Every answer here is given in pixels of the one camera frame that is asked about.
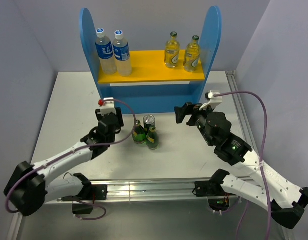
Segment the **green glass bottle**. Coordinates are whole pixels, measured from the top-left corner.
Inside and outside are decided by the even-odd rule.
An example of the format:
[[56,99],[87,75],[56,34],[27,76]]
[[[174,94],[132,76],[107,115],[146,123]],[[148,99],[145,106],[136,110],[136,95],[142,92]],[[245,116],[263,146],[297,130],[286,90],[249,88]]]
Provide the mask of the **green glass bottle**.
[[136,144],[143,144],[145,142],[146,133],[144,131],[144,128],[141,126],[139,120],[135,121],[135,127],[132,133],[132,139]]
[[151,126],[149,127],[148,133],[146,135],[146,146],[150,150],[155,150],[158,148],[158,145],[159,145],[159,137],[156,132],[156,127]]

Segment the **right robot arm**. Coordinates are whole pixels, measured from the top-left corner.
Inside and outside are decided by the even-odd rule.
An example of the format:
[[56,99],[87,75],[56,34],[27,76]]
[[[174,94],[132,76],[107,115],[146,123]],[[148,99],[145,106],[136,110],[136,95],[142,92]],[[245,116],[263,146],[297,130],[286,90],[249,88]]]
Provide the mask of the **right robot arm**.
[[229,172],[219,169],[209,181],[216,195],[224,192],[242,197],[270,211],[274,221],[287,229],[294,229],[308,205],[308,187],[299,187],[286,180],[265,162],[243,139],[231,132],[231,122],[222,112],[215,112],[209,104],[185,103],[174,107],[176,123],[189,115],[187,126],[195,126],[208,146],[223,162],[250,178],[257,185],[239,180]]

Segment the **clear soda bottle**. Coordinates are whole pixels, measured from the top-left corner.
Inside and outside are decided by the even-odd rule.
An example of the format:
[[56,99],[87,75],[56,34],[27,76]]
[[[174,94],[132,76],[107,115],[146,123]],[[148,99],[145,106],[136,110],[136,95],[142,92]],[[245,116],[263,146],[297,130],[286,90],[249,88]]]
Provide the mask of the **clear soda bottle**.
[[191,42],[186,46],[183,68],[187,72],[194,72],[200,57],[199,36],[194,35]]
[[177,32],[170,33],[170,39],[165,44],[164,63],[167,68],[174,68],[178,64],[180,43],[177,40]]

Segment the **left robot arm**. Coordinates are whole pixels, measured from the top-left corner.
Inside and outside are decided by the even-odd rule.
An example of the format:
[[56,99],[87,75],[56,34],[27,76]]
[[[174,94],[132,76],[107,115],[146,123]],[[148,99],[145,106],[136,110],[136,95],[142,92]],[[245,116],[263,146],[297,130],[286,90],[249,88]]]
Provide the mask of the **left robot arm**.
[[24,161],[16,166],[3,191],[7,212],[28,217],[48,202],[61,198],[81,201],[91,195],[91,182],[84,175],[58,177],[116,144],[115,136],[124,125],[120,108],[101,107],[95,110],[95,115],[97,126],[68,150],[35,164]]

